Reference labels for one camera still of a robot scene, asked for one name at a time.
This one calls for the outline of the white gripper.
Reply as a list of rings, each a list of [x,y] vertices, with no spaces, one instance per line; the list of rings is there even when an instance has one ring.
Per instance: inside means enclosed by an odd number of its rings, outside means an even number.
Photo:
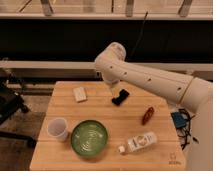
[[[113,75],[103,73],[102,78],[104,82],[110,87],[110,91],[112,93],[113,97],[118,97],[119,96],[119,88],[116,86],[120,80]]]

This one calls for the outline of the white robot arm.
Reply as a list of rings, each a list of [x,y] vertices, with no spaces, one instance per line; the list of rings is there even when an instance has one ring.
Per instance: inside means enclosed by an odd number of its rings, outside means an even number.
[[[186,74],[135,65],[125,61],[125,47],[110,43],[95,59],[94,66],[107,85],[120,80],[142,88],[195,114],[186,171],[213,171],[213,83]]]

